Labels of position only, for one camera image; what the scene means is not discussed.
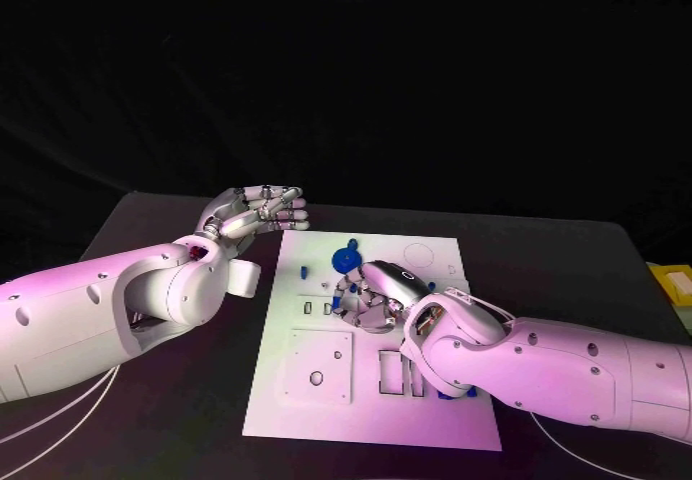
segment table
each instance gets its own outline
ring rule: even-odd
[[[84,259],[189,234],[208,201],[129,194]],[[456,237],[473,294],[518,316],[689,343],[617,225],[329,205],[310,205],[309,211],[316,230]],[[614,478],[568,456],[526,412],[498,401],[502,453],[241,436],[280,244],[280,234],[263,235],[242,256],[263,267],[255,298],[228,296],[203,327],[124,364],[92,417],[16,478]],[[0,437],[92,383],[0,405]],[[0,446],[0,473],[55,442],[94,401],[95,396]],[[607,468],[648,479],[689,478],[686,445],[645,433],[542,423]]]

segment white robotic arm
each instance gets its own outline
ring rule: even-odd
[[[299,188],[229,189],[173,243],[0,285],[0,403],[59,390],[214,317],[227,293],[253,297],[260,267],[235,257],[255,233],[309,228]]]
[[[443,394],[462,397],[476,385],[509,406],[564,422],[692,441],[691,347],[564,322],[515,319],[456,288],[430,293],[411,272],[385,264],[369,262],[349,272],[335,296],[355,282],[362,298],[394,305],[378,315],[381,329],[391,330],[392,319],[405,321],[401,353]],[[366,330],[376,333],[382,330],[374,329],[369,312],[335,309],[356,326],[364,317]]]

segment black background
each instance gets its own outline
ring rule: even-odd
[[[689,262],[689,2],[7,2],[2,277],[130,191],[609,220]]]

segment blue part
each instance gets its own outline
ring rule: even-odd
[[[340,248],[332,257],[332,266],[340,274],[349,273],[364,263],[358,250]]]

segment rectangular slot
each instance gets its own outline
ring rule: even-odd
[[[379,393],[404,395],[404,357],[394,350],[379,351]]]
[[[423,382],[423,374],[413,361],[408,361],[408,373],[411,378],[411,396],[426,396],[426,384]]]

